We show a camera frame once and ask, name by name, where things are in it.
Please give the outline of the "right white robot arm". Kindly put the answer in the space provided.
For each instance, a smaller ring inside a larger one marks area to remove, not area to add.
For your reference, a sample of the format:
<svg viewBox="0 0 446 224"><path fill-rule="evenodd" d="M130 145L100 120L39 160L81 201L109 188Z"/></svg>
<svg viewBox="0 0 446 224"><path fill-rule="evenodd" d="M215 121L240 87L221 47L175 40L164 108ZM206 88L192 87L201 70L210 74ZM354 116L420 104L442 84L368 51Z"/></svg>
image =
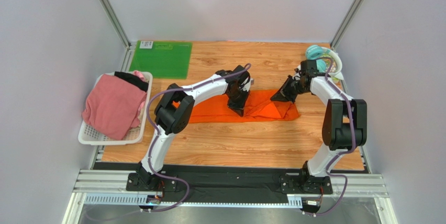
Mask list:
<svg viewBox="0 0 446 224"><path fill-rule="evenodd" d="M342 156L366 143L367 103L337 87L329 71L317 69L316 60L302 61L295 75L288 76L270 100L294 103L298 95L305 93L317 96L326 106L321 130L323 143L297 176L284 177L283 190L286 193L332 193L331 169Z"/></svg>

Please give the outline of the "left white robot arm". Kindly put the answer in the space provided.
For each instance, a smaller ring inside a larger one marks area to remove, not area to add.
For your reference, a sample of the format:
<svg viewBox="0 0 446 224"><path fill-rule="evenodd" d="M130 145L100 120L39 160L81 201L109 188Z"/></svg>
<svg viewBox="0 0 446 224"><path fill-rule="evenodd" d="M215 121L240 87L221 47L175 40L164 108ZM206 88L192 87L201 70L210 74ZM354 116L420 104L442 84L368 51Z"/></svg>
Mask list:
<svg viewBox="0 0 446 224"><path fill-rule="evenodd" d="M242 117L250 94L251 77L248 63L238 65L232 71L220 70L211 77L186 86L171 84L166 90L154 95L159 98L149 123L154 128L153 138L146 155L139 162L136 178L129 178L132 186L146 190L158 187L167 151L175 136L188 125L196 105L219 95L227 95L227 106Z"/></svg>

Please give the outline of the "orange t shirt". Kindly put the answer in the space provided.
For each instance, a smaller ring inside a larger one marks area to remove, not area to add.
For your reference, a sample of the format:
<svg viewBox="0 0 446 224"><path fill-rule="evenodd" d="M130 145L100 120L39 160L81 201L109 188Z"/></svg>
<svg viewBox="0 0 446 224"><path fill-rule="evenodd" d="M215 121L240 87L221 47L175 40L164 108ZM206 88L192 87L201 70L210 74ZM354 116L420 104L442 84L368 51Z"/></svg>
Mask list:
<svg viewBox="0 0 446 224"><path fill-rule="evenodd" d="M274 93L272 89L251 91L243 116L239 116L228 108L227 95L212 97L194 106L189 123L293 121L300 117L295 104L271 101L270 97Z"/></svg>

